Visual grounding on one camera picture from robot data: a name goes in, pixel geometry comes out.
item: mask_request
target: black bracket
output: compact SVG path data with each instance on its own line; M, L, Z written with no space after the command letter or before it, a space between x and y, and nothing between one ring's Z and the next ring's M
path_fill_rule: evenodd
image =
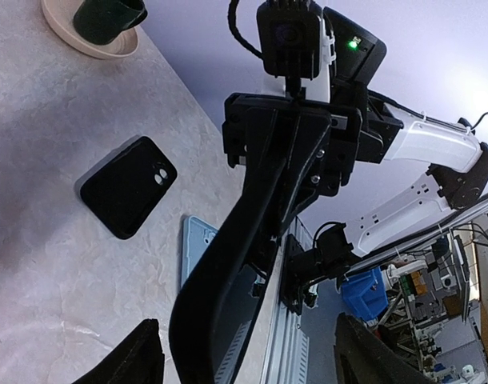
M348 182L362 114L352 106L255 94L231 95L225 112L224 149L230 166L246 165L244 189L265 158L275 154L286 159L281 188L248 258L261 269L278 246L271 237L281 237L320 194L334 196Z
M368 97L366 114L363 115L363 129L359 137L359 162L379 164L385 157L397 137L404 128L404 123L396 119L383 101Z
M340 224L322 232L316 241L317 246L307 251L295 236L287 236L281 298L289 310L301 314L312 285L344 275L361 260L351 252L353 246L346 240L345 227Z
M481 197L488 182L488 145L481 143L482 155L470 171L460 174L446 166L431 165L427 171L440 186L438 194L446 198L450 208L462 210Z

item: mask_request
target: camera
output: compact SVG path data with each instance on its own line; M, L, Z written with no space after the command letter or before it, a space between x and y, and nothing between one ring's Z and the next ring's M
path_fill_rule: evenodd
M265 2L257 11L264 69L273 76L318 76L322 64L322 8L310 0Z

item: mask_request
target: white wall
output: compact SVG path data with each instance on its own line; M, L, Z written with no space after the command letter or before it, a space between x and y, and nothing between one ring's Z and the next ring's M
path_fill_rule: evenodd
M229 0L146 2L144 23L166 59L220 126L232 92L255 92L261 63L227 28ZM241 32L255 45L257 0L242 0ZM388 55L370 88L449 121L488 110L488 0L334 0L336 10L385 41ZM488 142L488 121L478 130ZM357 164L348 187L321 198L302 216L310 230L328 220L359 217L406 188L426 164Z

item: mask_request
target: beige saucer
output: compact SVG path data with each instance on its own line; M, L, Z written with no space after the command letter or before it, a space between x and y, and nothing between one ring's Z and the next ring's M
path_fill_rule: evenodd
M139 46L135 28L123 31L106 46L97 46L81 38L74 28L75 12L84 0L42 0L45 19L60 38L76 50L100 59L126 58Z

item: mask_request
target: robotic arm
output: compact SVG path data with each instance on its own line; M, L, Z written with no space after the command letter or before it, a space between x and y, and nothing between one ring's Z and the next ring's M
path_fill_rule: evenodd
M368 50L370 45L379 46L379 54L376 56L383 54L384 57L386 48L370 33L335 11L326 8L323 12L325 17L321 28L321 72L313 80L304 78L302 88L307 100L330 103L332 92L337 95L337 99L342 99L338 84L345 82L337 76L334 81L336 84L330 83L335 69L346 66L345 62L339 62L337 58L342 56L345 59L352 53L359 56L360 50ZM339 27L340 38L347 44L336 45L332 22ZM342 31L347 31L348 36L342 36L345 33ZM377 68L379 58L370 58L376 61L372 67ZM362 63L363 67L366 67L366 60ZM357 73L355 77L366 80L363 72L364 70ZM280 78L266 75L263 93L288 96L288 90L283 84ZM359 257L367 255L416 222L441 212L460 210L472 205L480 197L488 181L488 146L480 143L471 133L470 127L464 125L466 120L457 124L428 120L427 117L409 113L406 108L394 106L396 103L388 98L374 95L376 98L371 98L368 107L368 114L372 115L370 120L375 122L374 128L384 127L378 118L385 115L395 122L396 127L401 128L393 130L388 136L389 146L384 148L382 145L385 150L379 157L378 152L381 151L370 150L367 147L374 149L374 146L361 140L368 138L366 132L369 127L362 129L362 148L358 152L358 160L361 157L363 161L381 162L403 158L426 162L431 167L403 193L346 224L346 239L352 243L353 253ZM377 108L378 103L381 104L381 110ZM314 175L313 180L317 181L319 177L320 175Z
M267 284L284 246L280 295L300 314L310 286L342 276L418 220L473 205L488 180L488 145L465 125L419 117L368 91L386 55L385 44L370 32L311 0L268 0L257 12L258 52L237 32L231 15L237 3L230 4L232 33L284 86L271 87L268 95L232 94L225 102L224 151L230 166L246 166L246 177L242 196L174 304L170 348L185 384L218 381L215 346L226 340L222 314L245 268ZM290 254L282 240L294 218L318 196L335 196L349 182L356 160L397 158L431 166L384 206L323 232L312 250ZM230 382L262 300L263 294L256 306L238 314L249 326L232 352Z

